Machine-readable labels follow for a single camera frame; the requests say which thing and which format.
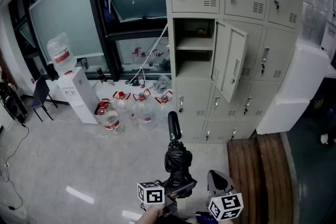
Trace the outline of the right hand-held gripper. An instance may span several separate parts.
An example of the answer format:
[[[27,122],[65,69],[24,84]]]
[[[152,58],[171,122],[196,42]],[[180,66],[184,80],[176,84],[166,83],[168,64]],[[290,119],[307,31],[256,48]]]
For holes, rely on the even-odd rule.
[[[207,174],[207,184],[209,213],[217,221],[237,218],[244,208],[244,203],[242,194],[234,190],[232,179],[222,172],[210,170]]]

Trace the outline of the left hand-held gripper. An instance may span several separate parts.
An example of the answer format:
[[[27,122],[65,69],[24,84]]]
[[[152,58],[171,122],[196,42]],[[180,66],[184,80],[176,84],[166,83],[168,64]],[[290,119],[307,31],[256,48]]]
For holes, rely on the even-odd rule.
[[[197,181],[192,180],[181,185],[174,185],[169,180],[137,183],[137,196],[143,205],[163,205],[163,216],[177,212],[176,198],[186,198],[192,194]]]

